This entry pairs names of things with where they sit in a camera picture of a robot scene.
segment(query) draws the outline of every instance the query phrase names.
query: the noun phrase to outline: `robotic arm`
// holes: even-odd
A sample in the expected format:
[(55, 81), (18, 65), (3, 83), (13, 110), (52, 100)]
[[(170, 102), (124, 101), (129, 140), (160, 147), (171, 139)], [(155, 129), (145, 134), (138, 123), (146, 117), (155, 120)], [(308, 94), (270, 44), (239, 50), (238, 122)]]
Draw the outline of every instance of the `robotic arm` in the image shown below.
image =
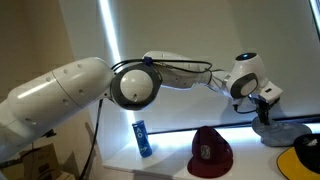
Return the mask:
[(199, 84), (235, 102), (249, 97), (258, 106), (273, 103), (282, 93), (268, 80), (255, 53), (238, 56), (231, 72), (210, 70), (167, 52), (152, 51), (143, 59), (115, 73), (128, 61), (110, 68), (99, 58), (87, 58), (13, 89), (0, 104), (0, 162), (102, 98), (140, 110), (155, 99), (160, 87), (188, 90)]

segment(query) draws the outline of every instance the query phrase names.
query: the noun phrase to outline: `white shelf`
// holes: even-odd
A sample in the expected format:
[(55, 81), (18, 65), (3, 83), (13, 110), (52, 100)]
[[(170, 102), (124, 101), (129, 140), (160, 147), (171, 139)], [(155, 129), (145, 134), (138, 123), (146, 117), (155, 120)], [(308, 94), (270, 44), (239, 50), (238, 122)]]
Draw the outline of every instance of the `white shelf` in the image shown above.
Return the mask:
[[(308, 125), (313, 133), (320, 124)], [(287, 148), (271, 148), (260, 143), (251, 128), (217, 129), (229, 142), (234, 155), (232, 169), (216, 179), (285, 179), (278, 170), (277, 157)], [(189, 174), (186, 166), (192, 157), (195, 131), (150, 135), (153, 154), (142, 158), (132, 140), (125, 148), (104, 161), (107, 168), (170, 179), (202, 179)]]

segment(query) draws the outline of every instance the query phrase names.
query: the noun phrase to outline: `yellow hat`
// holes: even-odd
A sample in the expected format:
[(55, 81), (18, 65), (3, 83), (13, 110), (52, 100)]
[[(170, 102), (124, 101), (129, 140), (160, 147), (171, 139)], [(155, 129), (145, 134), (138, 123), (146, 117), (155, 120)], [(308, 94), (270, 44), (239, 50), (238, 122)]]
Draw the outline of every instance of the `yellow hat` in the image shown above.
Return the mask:
[(320, 134), (307, 134), (294, 141), (294, 147), (280, 154), (277, 165), (292, 180), (320, 179)]

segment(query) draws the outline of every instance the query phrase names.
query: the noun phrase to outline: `blue bottle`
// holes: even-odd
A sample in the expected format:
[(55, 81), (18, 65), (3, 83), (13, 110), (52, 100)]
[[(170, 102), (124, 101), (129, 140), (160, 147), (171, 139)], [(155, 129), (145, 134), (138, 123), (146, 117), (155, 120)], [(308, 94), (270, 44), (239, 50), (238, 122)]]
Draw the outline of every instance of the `blue bottle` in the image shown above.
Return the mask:
[(152, 149), (148, 140), (147, 129), (143, 120), (132, 124), (134, 133), (136, 135), (139, 151), (142, 157), (148, 157), (152, 154)]

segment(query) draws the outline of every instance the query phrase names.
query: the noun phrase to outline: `maroon hat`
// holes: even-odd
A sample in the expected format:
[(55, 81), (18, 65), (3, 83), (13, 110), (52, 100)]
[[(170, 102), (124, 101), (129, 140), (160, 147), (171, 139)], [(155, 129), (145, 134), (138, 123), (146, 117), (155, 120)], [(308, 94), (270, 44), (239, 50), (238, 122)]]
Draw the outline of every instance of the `maroon hat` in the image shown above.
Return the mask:
[(203, 126), (192, 141), (193, 157), (188, 171), (201, 178), (216, 178), (226, 174), (233, 164), (233, 153), (228, 142), (214, 129)]

